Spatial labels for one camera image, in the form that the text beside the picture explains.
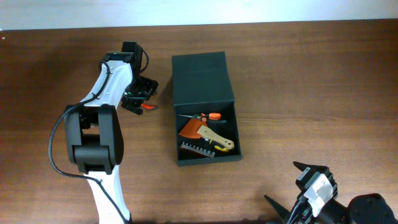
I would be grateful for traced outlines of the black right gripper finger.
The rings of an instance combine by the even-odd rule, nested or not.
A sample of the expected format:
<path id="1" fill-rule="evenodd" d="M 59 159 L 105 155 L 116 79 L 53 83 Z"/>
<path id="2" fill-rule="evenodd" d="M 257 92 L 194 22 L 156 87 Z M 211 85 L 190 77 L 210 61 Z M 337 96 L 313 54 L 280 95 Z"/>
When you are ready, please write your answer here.
<path id="1" fill-rule="evenodd" d="M 304 164 L 298 161 L 293 161 L 293 165 L 298 168 L 299 170 L 301 170 L 302 172 L 306 169 L 306 168 L 310 168 L 310 169 L 314 169 L 316 171 L 319 172 L 324 172 L 326 171 L 326 166 L 319 166 L 319 165 L 313 165 L 313 164 Z"/>
<path id="2" fill-rule="evenodd" d="M 269 202 L 272 208 L 276 211 L 279 221 L 285 223 L 290 215 L 290 212 L 284 208 L 281 204 L 277 203 L 275 200 L 265 195 L 264 198 Z"/>

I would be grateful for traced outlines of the red black diagonal cutters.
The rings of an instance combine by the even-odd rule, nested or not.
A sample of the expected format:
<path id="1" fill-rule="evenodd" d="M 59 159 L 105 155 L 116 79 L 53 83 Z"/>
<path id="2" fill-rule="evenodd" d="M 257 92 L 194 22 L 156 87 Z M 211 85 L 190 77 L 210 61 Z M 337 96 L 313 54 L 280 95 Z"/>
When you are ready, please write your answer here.
<path id="1" fill-rule="evenodd" d="M 157 105 L 148 105 L 148 104 L 141 104 L 141 108 L 145 109 L 145 110 L 157 110 L 158 107 Z"/>

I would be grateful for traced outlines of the orange scraper with wooden handle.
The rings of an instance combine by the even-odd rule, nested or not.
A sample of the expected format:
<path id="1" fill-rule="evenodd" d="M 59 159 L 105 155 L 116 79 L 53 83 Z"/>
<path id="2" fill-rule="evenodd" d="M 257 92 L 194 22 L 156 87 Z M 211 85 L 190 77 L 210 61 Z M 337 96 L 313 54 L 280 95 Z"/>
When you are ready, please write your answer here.
<path id="1" fill-rule="evenodd" d="M 188 139 L 209 139 L 227 147 L 229 150 L 234 149 L 232 140 L 218 135 L 205 122 L 198 119 L 190 119 L 178 134 Z"/>

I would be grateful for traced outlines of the orange black needle-nose pliers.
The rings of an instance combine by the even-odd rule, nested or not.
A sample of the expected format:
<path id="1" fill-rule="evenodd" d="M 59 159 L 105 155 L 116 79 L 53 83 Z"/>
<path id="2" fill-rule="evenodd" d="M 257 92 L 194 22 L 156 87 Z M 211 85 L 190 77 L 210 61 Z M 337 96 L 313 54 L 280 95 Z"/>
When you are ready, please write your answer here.
<path id="1" fill-rule="evenodd" d="M 179 116 L 187 117 L 191 119 L 198 119 L 200 121 L 212 124 L 226 124 L 226 120 L 222 119 L 222 115 L 220 113 L 201 113 L 201 114 L 193 114 L 193 115 L 185 115 L 180 114 Z"/>

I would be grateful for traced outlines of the yellow black screwdriver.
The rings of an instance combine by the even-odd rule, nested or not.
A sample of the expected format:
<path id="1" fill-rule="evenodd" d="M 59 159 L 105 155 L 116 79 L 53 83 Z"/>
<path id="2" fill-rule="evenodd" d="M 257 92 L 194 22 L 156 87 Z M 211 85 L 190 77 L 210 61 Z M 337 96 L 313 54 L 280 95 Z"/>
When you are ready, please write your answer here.
<path id="1" fill-rule="evenodd" d="M 209 139 L 205 139 L 205 141 L 210 145 L 211 149 L 216 149 L 216 150 L 221 151 L 221 152 L 228 152 L 229 151 L 229 149 L 227 147 L 224 147 L 224 146 L 222 146 L 221 144 L 219 144 L 219 143 L 217 143 L 215 141 L 212 141 L 212 140 L 209 140 Z"/>

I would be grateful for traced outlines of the orange socket rail with sockets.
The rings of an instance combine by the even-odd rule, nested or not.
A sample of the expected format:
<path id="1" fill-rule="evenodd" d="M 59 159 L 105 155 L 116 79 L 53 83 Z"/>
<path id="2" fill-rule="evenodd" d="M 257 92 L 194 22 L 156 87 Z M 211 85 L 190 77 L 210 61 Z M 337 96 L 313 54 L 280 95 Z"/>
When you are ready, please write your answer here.
<path id="1" fill-rule="evenodd" d="M 210 157 L 210 158 L 214 158 L 215 157 L 215 152 L 210 151 L 210 150 L 206 150 L 202 147 L 198 147 L 192 144 L 188 144 L 186 142 L 183 142 L 180 144 L 179 146 L 180 149 L 184 149 L 184 150 L 188 150 L 190 152 L 194 152 L 195 154 L 199 154 L 201 156 L 205 156 L 205 157 Z"/>

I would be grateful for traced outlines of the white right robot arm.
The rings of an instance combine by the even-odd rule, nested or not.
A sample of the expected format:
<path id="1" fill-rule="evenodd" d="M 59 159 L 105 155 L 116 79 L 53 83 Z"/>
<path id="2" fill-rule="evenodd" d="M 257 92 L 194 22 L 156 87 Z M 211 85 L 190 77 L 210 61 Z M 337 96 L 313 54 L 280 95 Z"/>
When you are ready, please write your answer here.
<path id="1" fill-rule="evenodd" d="M 294 161 L 302 171 L 295 184 L 300 189 L 291 210 L 265 195 L 280 223 L 362 224 L 397 223 L 385 199 L 377 193 L 354 197 L 346 207 L 337 201 L 338 184 L 327 166 Z"/>

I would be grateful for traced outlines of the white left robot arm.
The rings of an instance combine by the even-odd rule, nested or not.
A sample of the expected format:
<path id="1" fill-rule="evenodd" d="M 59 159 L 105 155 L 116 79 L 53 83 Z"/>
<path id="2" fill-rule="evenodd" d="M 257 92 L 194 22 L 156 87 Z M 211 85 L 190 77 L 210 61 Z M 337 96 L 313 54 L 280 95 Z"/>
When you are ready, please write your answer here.
<path id="1" fill-rule="evenodd" d="M 124 42 L 121 51 L 100 60 L 100 75 L 90 92 L 68 105 L 60 118 L 68 158 L 78 169 L 75 178 L 88 182 L 100 223 L 132 222 L 119 177 L 124 140 L 117 108 L 143 113 L 158 87 L 157 81 L 141 75 L 148 64 L 149 56 L 137 42 Z"/>

